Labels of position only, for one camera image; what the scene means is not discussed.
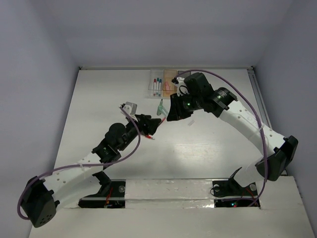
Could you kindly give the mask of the green highlighter marker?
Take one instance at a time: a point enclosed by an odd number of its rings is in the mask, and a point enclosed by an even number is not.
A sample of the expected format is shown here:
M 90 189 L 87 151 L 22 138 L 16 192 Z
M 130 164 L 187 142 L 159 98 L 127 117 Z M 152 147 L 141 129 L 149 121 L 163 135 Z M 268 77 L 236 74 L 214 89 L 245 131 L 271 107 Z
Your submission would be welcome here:
M 160 100 L 159 106 L 157 108 L 157 116 L 163 115 L 165 118 L 168 116 L 167 109 L 163 106 L 163 99 Z

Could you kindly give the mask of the pink highlighter marker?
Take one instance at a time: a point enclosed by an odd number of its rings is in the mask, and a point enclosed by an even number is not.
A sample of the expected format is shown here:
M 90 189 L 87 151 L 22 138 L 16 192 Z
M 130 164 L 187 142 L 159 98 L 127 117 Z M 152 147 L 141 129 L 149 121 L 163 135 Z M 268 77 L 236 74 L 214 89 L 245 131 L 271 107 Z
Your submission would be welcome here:
M 171 91 L 169 82 L 166 81 L 166 82 L 164 83 L 163 91 L 164 91 L 164 92 L 170 92 L 170 91 Z

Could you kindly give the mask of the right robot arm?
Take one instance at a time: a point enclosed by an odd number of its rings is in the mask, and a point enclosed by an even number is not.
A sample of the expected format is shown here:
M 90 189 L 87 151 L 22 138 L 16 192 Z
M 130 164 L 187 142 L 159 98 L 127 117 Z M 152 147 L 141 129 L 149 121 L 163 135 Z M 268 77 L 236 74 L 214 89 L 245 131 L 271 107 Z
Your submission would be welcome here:
M 201 72 L 186 78 L 176 77 L 172 83 L 177 92 L 170 95 L 167 121 L 186 119 L 194 111 L 203 110 L 234 127 L 261 152 L 261 159 L 238 168 L 230 177 L 228 189 L 231 193 L 240 194 L 246 186 L 257 181 L 276 181 L 292 162 L 298 139 L 285 137 L 269 128 L 228 89 L 214 90 Z

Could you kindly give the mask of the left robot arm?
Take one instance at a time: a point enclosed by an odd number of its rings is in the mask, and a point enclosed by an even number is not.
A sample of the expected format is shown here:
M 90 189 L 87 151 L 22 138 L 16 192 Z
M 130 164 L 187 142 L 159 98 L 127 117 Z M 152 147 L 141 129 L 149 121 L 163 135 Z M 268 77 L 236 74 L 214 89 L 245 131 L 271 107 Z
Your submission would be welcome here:
M 162 122 L 161 119 L 144 114 L 135 117 L 127 115 L 126 119 L 129 121 L 127 125 L 112 124 L 99 145 L 78 162 L 31 178 L 18 200 L 18 216 L 39 228 L 48 223 L 60 209 L 84 197 L 84 189 L 92 181 L 93 191 L 99 196 L 106 195 L 111 180 L 104 170 L 132 156 L 135 149 L 124 158 L 120 152 L 134 139 L 138 139 L 139 145 L 142 136 L 154 135 Z

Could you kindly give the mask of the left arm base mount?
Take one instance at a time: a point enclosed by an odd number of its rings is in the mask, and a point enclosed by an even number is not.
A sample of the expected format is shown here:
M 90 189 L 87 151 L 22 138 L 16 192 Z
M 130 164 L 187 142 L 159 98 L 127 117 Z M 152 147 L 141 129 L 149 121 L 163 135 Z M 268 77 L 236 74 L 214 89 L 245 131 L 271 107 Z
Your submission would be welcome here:
M 97 193 L 87 195 L 78 202 L 80 208 L 125 208 L 126 180 L 111 180 L 104 172 L 93 174 L 100 188 Z

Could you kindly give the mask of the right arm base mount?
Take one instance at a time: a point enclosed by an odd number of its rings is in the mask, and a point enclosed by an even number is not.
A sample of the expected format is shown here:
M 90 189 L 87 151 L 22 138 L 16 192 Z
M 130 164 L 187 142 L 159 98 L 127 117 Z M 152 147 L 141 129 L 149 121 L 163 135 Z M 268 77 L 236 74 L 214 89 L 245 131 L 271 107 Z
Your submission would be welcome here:
M 216 198 L 216 204 L 225 207 L 238 207 L 242 205 L 260 207 L 257 199 L 258 192 L 256 183 L 242 187 L 235 179 L 240 167 L 227 180 L 216 180 L 212 182 L 210 194 Z

